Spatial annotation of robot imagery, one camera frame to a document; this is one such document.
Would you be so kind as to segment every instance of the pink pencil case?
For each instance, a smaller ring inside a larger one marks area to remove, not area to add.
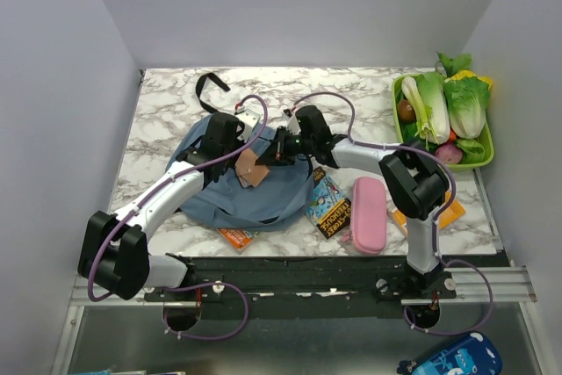
[[[353,185],[350,237],[364,254],[379,254],[386,246],[386,191],[378,179],[359,177]]]

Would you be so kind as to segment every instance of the black strap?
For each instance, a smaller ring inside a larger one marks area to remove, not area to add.
[[[211,81],[213,81],[215,83],[215,85],[217,85],[219,88],[221,88],[225,92],[229,92],[230,87],[228,85],[226,85],[213,72],[209,72],[208,74],[204,74],[204,75],[200,76],[199,79],[197,80],[197,84],[195,85],[195,95],[197,96],[197,99],[199,100],[199,104],[201,105],[201,107],[203,107],[204,110],[213,114],[217,111],[217,109],[215,109],[214,107],[207,104],[205,101],[203,101],[201,99],[201,94],[203,93],[203,88],[205,87],[205,83],[206,83],[207,79],[210,79]]]

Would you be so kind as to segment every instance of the gray floor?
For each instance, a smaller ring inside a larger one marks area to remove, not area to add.
[[[465,328],[482,306],[448,306],[441,329]],[[164,335],[157,308],[91,307],[86,311],[71,372],[112,369],[190,375],[382,375],[443,339],[412,332],[404,321],[375,318],[250,321],[235,338],[197,342]],[[236,321],[201,321],[193,333],[217,335]],[[502,373],[538,375],[520,308],[500,304],[481,330],[504,362]]]

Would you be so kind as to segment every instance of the green basket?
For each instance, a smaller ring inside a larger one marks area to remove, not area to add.
[[[402,80],[406,76],[417,76],[419,74],[409,74],[403,75],[396,78],[393,82],[393,114],[394,114],[394,127],[396,128],[396,136],[398,136],[398,141],[403,142],[402,138],[402,124],[398,119],[398,111],[396,109],[397,103],[400,101],[400,93],[402,87]],[[476,139],[484,147],[484,160],[482,162],[473,162],[471,164],[450,164],[448,167],[453,171],[465,171],[476,169],[477,167],[486,166],[494,158],[494,144],[492,143],[492,135],[490,134],[490,128],[488,127],[488,122],[484,125],[484,129],[480,136]]]

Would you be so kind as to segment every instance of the marble table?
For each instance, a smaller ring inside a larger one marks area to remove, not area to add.
[[[357,108],[354,134],[357,139],[396,142],[390,88],[394,78],[425,71],[413,68],[223,68],[149,69],[133,119],[112,210],[132,201],[162,173],[180,140],[191,125],[207,115],[195,97],[195,83],[205,72],[217,73],[230,87],[223,92],[212,83],[205,87],[205,101],[217,109],[232,112],[249,93],[259,94],[269,107],[268,125],[286,122],[282,112],[299,97],[319,90],[339,92]],[[315,97],[333,133],[345,133],[349,108],[335,97]],[[248,105],[257,112],[255,102]],[[351,196],[354,180],[371,174],[354,169],[328,169],[335,181]],[[485,198],[474,172],[456,174],[458,199],[466,214],[440,233],[444,254],[495,254],[497,236],[487,218]],[[387,193],[389,207],[392,205]],[[387,245],[383,255],[405,255],[407,240],[387,220]],[[171,216],[155,233],[148,248],[152,254],[166,252],[183,256],[345,256],[357,255],[354,247],[338,234],[326,240],[303,217],[289,229],[259,234],[241,253],[214,229],[202,227],[182,213]]]

